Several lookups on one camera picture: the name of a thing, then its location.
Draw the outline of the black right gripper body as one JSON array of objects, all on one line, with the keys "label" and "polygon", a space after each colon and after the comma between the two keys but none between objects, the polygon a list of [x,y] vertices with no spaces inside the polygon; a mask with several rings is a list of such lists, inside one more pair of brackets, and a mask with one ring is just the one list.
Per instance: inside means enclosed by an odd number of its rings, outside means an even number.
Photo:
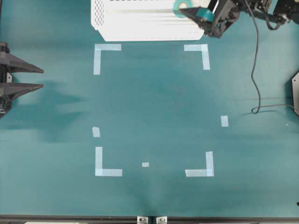
[{"label": "black right gripper body", "polygon": [[198,27],[204,35],[220,38],[239,19],[240,9],[233,0],[211,0],[208,7],[198,10]]}]

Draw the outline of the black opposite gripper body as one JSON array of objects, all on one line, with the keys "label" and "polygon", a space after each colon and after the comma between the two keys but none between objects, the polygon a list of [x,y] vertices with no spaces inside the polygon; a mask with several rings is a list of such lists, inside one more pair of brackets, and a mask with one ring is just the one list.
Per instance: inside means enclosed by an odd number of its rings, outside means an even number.
[{"label": "black opposite gripper body", "polygon": [[[10,49],[6,42],[0,43],[0,51],[9,53]],[[12,76],[7,74],[7,68],[5,65],[0,65],[0,83],[9,83],[12,81]],[[2,118],[12,107],[12,103],[4,97],[4,89],[0,88],[0,118]]]}]

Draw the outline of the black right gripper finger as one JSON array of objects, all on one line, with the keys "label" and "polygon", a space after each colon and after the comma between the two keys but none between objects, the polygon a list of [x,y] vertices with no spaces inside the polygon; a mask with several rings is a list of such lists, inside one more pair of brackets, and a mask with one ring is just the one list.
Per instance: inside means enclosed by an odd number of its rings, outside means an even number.
[{"label": "black right gripper finger", "polygon": [[199,27],[206,27],[213,23],[213,12],[204,7],[181,8],[179,12],[188,19],[195,22]]}]

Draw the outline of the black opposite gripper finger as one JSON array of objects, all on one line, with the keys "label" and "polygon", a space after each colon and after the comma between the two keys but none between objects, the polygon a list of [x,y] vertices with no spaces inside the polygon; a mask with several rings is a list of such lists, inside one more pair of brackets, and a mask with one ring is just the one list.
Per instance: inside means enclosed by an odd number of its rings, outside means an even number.
[{"label": "black opposite gripper finger", "polygon": [[43,88],[43,84],[25,84],[25,83],[1,83],[0,97],[9,101]]},{"label": "black opposite gripper finger", "polygon": [[44,73],[44,70],[6,52],[0,53],[0,64],[3,65],[10,73]]}]

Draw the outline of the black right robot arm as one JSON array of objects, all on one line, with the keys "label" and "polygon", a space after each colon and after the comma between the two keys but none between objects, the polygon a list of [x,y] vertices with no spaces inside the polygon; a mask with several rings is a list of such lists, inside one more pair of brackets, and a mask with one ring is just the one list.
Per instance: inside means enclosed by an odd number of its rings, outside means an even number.
[{"label": "black right robot arm", "polygon": [[[299,4],[295,0],[279,0],[274,12],[269,14],[270,0],[211,0],[207,7],[194,7],[188,0],[177,0],[173,12],[192,20],[203,34],[221,38],[234,24],[241,12],[253,19],[264,20],[268,29],[277,30],[289,21],[299,22]],[[44,87],[43,84],[13,82],[12,73],[43,73],[44,71],[12,55],[6,42],[0,43],[0,115],[5,116],[18,97]]]}]

